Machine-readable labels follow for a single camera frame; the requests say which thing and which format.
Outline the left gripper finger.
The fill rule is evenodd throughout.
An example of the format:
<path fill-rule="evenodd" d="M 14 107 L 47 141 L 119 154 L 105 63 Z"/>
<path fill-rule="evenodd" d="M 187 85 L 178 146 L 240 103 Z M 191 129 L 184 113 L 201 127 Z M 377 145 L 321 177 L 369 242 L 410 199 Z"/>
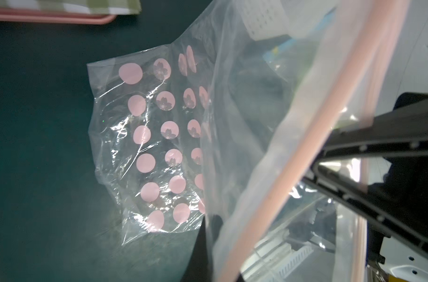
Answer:
<path fill-rule="evenodd" d="M 206 240 L 206 218 L 196 237 L 188 266 L 181 278 L 181 282 L 211 282 L 211 266 L 209 263 L 208 245 Z"/>

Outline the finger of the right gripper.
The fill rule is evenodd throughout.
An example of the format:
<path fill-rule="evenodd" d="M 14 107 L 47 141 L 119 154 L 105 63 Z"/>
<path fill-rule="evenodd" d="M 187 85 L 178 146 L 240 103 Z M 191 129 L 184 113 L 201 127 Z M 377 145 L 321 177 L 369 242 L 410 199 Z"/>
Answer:
<path fill-rule="evenodd" d="M 428 156 L 428 99 L 374 119 L 355 130 L 334 130 L 319 153 L 321 159 L 361 156 Z"/>
<path fill-rule="evenodd" d="M 302 182 L 320 190 L 364 217 L 378 231 L 394 237 L 420 254 L 428 254 L 428 217 L 416 212 L 416 196 L 393 202 L 359 190 L 360 184 L 320 166 Z"/>

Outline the pink-dotted zipper bag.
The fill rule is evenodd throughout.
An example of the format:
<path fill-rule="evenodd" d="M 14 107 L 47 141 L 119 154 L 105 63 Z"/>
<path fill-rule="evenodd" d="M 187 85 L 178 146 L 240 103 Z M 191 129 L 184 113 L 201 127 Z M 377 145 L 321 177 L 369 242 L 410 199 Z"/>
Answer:
<path fill-rule="evenodd" d="M 212 282 L 233 282 L 291 198 L 324 196 L 314 231 L 334 254 L 311 281 L 361 282 L 366 222 L 302 182 L 333 129 L 368 125 L 409 1 L 282 1 L 288 35 L 254 41 L 234 1 L 214 1 L 173 43 L 88 64 L 96 175 L 121 207 L 122 242 L 206 218 Z M 263 54 L 329 13 L 290 86 Z"/>

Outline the clear blue-zip zipper bag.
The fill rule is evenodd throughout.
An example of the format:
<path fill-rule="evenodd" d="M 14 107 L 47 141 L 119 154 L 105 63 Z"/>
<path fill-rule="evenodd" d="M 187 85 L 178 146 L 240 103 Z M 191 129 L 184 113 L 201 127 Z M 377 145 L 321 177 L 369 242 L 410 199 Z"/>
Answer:
<path fill-rule="evenodd" d="M 323 35 L 335 17 L 331 12 L 305 38 L 290 38 L 263 54 L 264 61 L 280 78 L 296 88 L 310 69 Z"/>

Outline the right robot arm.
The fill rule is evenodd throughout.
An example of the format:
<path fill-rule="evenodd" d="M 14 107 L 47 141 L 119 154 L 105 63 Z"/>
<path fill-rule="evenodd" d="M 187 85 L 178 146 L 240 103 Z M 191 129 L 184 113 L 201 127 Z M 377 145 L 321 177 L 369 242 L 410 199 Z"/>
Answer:
<path fill-rule="evenodd" d="M 367 261 L 428 282 L 428 94 L 401 94 L 364 129 L 334 130 L 303 181 L 368 221 Z"/>

